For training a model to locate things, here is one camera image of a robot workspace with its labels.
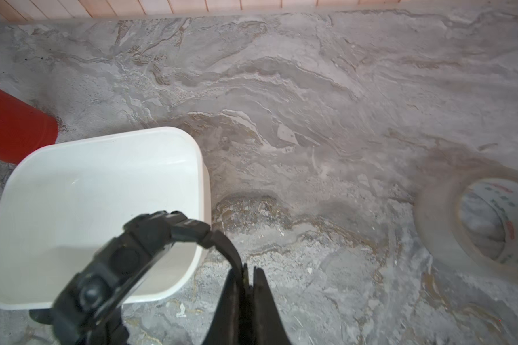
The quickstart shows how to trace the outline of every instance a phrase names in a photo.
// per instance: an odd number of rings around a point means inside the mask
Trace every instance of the red bucket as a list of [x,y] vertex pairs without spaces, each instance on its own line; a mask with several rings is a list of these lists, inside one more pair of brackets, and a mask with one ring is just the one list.
[[18,164],[56,139],[53,117],[0,90],[0,161]]

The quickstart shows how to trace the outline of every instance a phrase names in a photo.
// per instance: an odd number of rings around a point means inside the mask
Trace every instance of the wooden wall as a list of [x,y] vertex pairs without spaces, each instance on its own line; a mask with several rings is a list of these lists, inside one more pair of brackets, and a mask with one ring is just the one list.
[[0,22],[234,12],[397,3],[400,0],[0,0]]

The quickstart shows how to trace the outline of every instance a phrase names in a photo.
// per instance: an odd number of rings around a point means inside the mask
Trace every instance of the white plastic bucket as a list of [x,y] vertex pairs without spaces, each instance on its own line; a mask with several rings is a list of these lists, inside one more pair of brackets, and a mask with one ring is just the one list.
[[[93,254],[142,213],[211,223],[209,174],[186,132],[160,127],[38,149],[0,200],[0,308],[48,308]],[[176,292],[206,255],[175,244],[126,302]]]

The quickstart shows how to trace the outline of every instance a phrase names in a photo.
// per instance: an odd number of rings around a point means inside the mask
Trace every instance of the concrete floor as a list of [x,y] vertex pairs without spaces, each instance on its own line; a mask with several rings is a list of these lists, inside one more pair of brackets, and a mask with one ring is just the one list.
[[[518,345],[518,286],[439,264],[412,219],[454,170],[518,169],[518,2],[0,26],[0,80],[59,141],[190,133],[213,225],[265,269],[293,344]],[[125,306],[131,343],[200,344],[227,270],[212,253]],[[0,344],[53,341],[0,311]]]

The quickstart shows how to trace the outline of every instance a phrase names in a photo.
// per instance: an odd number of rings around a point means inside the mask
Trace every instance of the packing tape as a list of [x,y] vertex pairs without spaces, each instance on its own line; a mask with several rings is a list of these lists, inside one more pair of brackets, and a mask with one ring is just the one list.
[[[505,243],[496,259],[480,252],[460,220],[461,199],[467,192],[486,201],[503,223]],[[428,186],[415,200],[414,224],[422,243],[444,264],[518,284],[518,171],[474,169]]]

